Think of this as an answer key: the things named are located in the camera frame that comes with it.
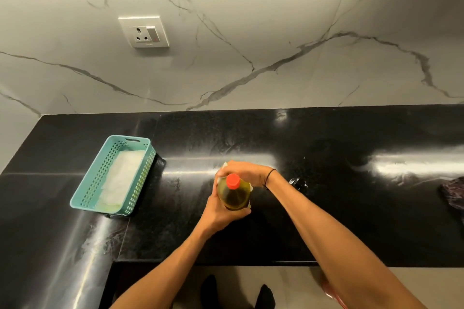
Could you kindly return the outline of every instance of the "black wristband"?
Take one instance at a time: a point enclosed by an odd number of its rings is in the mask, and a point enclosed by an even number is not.
[[[272,170],[267,174],[266,180],[264,181],[264,188],[267,189],[267,190],[269,190],[269,188],[267,188],[267,186],[266,186],[267,180],[268,180],[268,178],[269,178],[269,176],[270,176],[270,173],[271,173],[272,171],[274,171],[274,170],[275,170],[275,169],[272,169]]]

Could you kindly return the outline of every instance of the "marble wall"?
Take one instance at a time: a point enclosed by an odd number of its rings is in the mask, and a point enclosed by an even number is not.
[[[142,15],[169,49],[128,45],[117,18]],[[462,20],[464,0],[0,0],[0,170],[41,114],[460,103]]]

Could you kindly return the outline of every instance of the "red bottle cap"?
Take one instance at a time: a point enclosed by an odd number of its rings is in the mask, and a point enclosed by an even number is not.
[[[240,176],[237,174],[230,174],[225,179],[225,184],[229,187],[229,189],[237,189],[240,187]]]

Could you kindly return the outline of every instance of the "power outlet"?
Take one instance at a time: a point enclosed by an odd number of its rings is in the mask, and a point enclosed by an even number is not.
[[[119,23],[134,48],[169,47],[159,16],[120,17]]]

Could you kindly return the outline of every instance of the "person's right hand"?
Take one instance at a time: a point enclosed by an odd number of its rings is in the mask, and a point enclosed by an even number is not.
[[[251,183],[253,187],[264,187],[266,177],[271,170],[272,168],[269,166],[230,160],[227,162],[227,166],[224,166],[216,172],[216,177],[226,177],[229,174],[237,174],[242,180]]]

